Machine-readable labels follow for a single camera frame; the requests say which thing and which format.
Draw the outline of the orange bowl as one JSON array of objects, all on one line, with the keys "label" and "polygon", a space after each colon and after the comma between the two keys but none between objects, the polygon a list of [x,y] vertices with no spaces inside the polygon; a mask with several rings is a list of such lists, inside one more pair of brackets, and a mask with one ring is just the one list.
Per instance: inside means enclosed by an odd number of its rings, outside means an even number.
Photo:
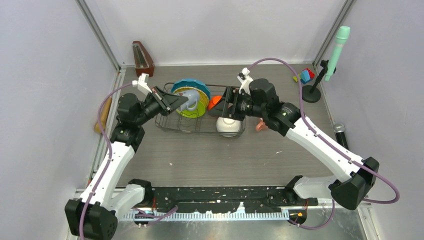
[{"label": "orange bowl", "polygon": [[207,105],[207,110],[210,111],[214,106],[218,104],[218,102],[222,99],[222,96],[216,95],[213,96]]}]

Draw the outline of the grey blue mug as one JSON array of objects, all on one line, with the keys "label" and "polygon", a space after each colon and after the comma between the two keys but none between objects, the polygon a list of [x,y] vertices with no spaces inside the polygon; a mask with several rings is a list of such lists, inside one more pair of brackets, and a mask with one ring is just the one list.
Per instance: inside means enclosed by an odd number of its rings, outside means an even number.
[{"label": "grey blue mug", "polygon": [[180,106],[179,110],[181,112],[185,110],[194,111],[197,109],[198,103],[200,101],[200,94],[197,90],[189,89],[179,92],[178,94],[182,97],[188,98],[188,100]]}]

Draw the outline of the yellow woven pattern plate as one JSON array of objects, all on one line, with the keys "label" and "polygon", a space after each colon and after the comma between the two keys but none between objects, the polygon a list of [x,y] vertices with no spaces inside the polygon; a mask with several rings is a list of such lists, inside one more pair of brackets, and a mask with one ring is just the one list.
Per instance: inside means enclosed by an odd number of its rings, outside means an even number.
[{"label": "yellow woven pattern plate", "polygon": [[175,93],[179,93],[179,92],[183,92],[183,91],[187,91],[187,90],[196,90],[200,95],[200,101],[203,103],[203,105],[205,107],[208,106],[210,98],[207,96],[207,94],[205,92],[203,92],[202,90],[200,90],[196,87],[183,86],[183,87],[176,88],[175,90],[172,91],[172,93],[175,94]]}]

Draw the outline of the blue polka dot plate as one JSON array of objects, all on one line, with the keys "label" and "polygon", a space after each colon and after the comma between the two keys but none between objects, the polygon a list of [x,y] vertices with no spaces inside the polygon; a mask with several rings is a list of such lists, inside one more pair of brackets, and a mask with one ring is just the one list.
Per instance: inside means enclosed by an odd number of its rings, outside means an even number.
[{"label": "blue polka dot plate", "polygon": [[201,90],[206,94],[206,96],[210,99],[211,98],[211,92],[206,84],[204,84],[202,81],[194,79],[194,78],[184,78],[179,81],[176,81],[172,88],[171,92],[175,92],[176,89],[182,88],[182,87],[193,87],[196,89]]}]

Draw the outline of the black wire dish rack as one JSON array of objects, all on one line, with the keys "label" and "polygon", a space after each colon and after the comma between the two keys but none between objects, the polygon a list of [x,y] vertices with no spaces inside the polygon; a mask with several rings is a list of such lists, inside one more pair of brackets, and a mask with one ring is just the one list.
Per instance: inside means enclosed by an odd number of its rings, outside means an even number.
[{"label": "black wire dish rack", "polygon": [[[164,84],[163,90],[171,93],[173,85],[174,82],[167,82]],[[222,96],[226,90],[225,85],[206,84],[206,86],[209,88],[211,97]],[[156,127],[164,132],[223,136],[225,133],[218,132],[216,128],[217,119],[218,117],[209,115],[208,110],[203,116],[198,118],[188,118],[175,111],[168,116],[156,116],[154,123]],[[234,137],[240,137],[245,129],[246,120],[243,120],[238,132],[228,133],[227,135],[232,134]]]}]

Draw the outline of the white bowl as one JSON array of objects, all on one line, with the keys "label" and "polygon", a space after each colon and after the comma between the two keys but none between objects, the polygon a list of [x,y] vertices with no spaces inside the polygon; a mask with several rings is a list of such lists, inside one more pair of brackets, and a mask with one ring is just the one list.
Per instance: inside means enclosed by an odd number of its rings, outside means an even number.
[{"label": "white bowl", "polygon": [[240,120],[219,117],[216,121],[216,130],[224,137],[236,137],[240,132],[241,125]]}]

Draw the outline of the lime green plate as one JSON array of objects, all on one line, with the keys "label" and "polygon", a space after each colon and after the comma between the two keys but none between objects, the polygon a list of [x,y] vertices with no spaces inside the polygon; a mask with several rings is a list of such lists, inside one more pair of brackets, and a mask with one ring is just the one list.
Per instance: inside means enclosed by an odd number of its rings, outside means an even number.
[{"label": "lime green plate", "polygon": [[176,112],[185,118],[196,119],[202,117],[206,113],[206,107],[204,106],[202,101],[199,101],[196,109],[193,111],[190,111],[188,109],[180,111],[179,109],[177,109]]}]

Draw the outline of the pink mug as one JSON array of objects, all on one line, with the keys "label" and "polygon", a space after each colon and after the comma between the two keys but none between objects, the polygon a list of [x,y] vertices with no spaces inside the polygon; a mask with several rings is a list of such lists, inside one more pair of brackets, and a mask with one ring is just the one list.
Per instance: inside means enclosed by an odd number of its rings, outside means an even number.
[{"label": "pink mug", "polygon": [[255,127],[255,130],[257,132],[259,132],[259,131],[267,130],[268,128],[269,127],[266,125],[266,123],[263,121],[263,119],[262,118],[259,118],[258,119],[258,123],[257,123],[257,125]]}]

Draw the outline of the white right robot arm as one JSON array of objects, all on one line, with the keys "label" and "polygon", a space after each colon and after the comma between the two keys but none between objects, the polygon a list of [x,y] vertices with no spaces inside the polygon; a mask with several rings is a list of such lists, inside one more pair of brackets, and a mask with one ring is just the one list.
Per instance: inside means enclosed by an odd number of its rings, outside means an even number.
[{"label": "white right robot arm", "polygon": [[209,113],[242,121],[245,117],[261,118],[270,130],[302,146],[331,172],[328,177],[296,176],[287,185],[285,198],[291,205],[304,199],[333,199],[340,206],[355,210],[374,186],[379,162],[350,152],[322,132],[301,110],[290,102],[279,100],[275,86],[265,78],[251,81],[249,90],[226,87],[219,102]]}]

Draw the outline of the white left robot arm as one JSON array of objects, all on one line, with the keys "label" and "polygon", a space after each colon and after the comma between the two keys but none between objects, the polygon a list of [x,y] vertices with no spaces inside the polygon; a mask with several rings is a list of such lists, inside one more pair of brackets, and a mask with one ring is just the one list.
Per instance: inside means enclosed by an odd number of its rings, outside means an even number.
[{"label": "white left robot arm", "polygon": [[78,199],[70,199],[65,215],[70,232],[81,239],[110,240],[119,220],[137,204],[148,207],[153,202],[149,181],[132,179],[124,190],[114,195],[127,164],[134,157],[145,135],[143,124],[156,115],[168,116],[189,99],[153,87],[143,101],[133,93],[119,97],[117,124],[106,137],[107,153],[98,172]]}]

